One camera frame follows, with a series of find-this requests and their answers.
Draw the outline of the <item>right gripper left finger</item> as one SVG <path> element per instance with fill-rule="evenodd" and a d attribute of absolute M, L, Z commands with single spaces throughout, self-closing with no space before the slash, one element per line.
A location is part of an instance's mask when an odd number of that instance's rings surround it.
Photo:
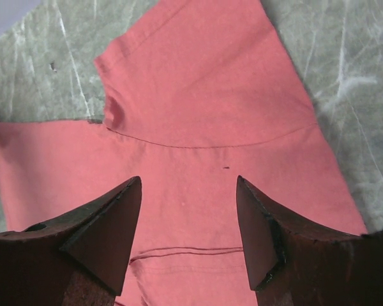
<path fill-rule="evenodd" d="M 58 217 L 0 233 L 0 305 L 113 305 L 141 201 L 133 177 Z"/>

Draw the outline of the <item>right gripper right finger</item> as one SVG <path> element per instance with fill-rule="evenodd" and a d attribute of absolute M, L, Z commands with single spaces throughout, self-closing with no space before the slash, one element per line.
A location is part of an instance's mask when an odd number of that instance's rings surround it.
<path fill-rule="evenodd" d="M 259 305 L 383 305 L 383 230 L 315 223 L 237 179 L 237 218 Z"/>

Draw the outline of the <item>red t-shirt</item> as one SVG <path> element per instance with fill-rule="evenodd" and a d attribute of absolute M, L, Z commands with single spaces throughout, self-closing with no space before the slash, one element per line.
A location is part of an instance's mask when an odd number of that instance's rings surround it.
<path fill-rule="evenodd" d="M 0 196 L 19 231 L 140 177 L 120 304 L 256 304 L 238 176 L 318 223 L 366 232 L 259 1 L 160 1 L 95 65 L 102 124 L 0 123 Z"/>

